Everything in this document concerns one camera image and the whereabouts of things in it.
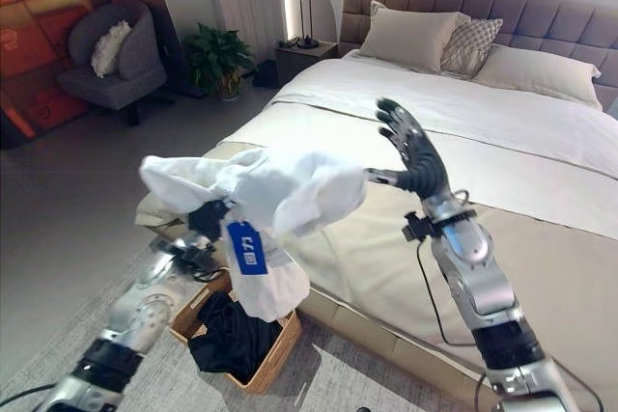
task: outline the patterned pillow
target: patterned pillow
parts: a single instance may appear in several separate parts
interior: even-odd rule
[[[474,76],[485,63],[501,26],[501,19],[473,19],[453,31],[440,60],[442,71]]]

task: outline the black cable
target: black cable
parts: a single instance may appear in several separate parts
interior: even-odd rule
[[[481,386],[485,381],[485,373],[481,375],[479,381],[476,382],[476,387],[474,388],[474,412],[479,412],[479,394],[481,393]]]
[[[54,386],[56,386],[56,383],[49,383],[48,385],[38,386],[37,388],[31,388],[30,390],[22,391],[21,393],[17,393],[16,395],[11,396],[10,398],[4,399],[2,402],[0,402],[0,407],[4,407],[9,402],[13,402],[14,400],[23,398],[24,396],[32,395],[33,393],[38,393],[39,391],[51,390]]]
[[[597,400],[597,404],[599,405],[599,412],[604,412],[605,411],[605,408],[603,406],[603,401],[601,400],[599,395],[595,392],[595,390],[592,389],[592,387],[590,387],[585,381],[583,381],[581,378],[579,378],[577,375],[575,375],[572,371],[567,369],[557,359],[553,359],[553,362],[555,362],[556,366],[558,366],[560,369],[562,369],[562,371],[564,371],[567,375],[569,375],[573,380],[575,380],[577,383],[579,383],[581,386],[583,386],[588,391],[588,393],[590,393]]]
[[[432,301],[432,306],[434,306],[435,319],[437,320],[437,326],[440,329],[440,335],[446,344],[449,346],[456,347],[474,347],[476,343],[451,343],[446,339],[446,335],[444,335],[444,328],[442,328],[442,319],[440,318],[440,314],[437,311],[437,306],[434,301],[434,294],[432,293],[432,289],[429,285],[429,280],[427,279],[427,274],[425,273],[425,268],[423,267],[423,262],[421,261],[421,246],[423,245],[423,241],[418,243],[416,247],[416,260],[418,261],[418,265],[421,268],[421,272],[423,273],[423,279],[425,280],[425,286],[427,287],[427,293],[429,293],[429,299]]]

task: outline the armchair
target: armchair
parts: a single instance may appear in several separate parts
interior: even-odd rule
[[[121,20],[126,20],[131,32],[119,52],[118,72],[101,79],[90,66],[95,45]],[[118,111],[126,108],[129,125],[139,124],[137,100],[167,79],[158,57],[153,17],[142,2],[109,4],[85,16],[70,32],[69,54],[77,67],[58,75],[60,86],[96,105]]]

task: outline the clothing tag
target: clothing tag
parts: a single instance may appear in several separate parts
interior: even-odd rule
[[[268,274],[260,233],[248,222],[232,222],[228,224],[228,232],[234,243],[240,273],[243,275]]]

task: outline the upholstered headboard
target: upholstered headboard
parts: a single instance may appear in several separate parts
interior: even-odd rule
[[[372,0],[344,0],[340,53],[358,48],[370,24]],[[618,97],[618,10],[559,0],[378,0],[409,12],[463,12],[473,18],[502,18],[495,42],[543,50],[594,64],[603,74],[594,79],[606,110]]]

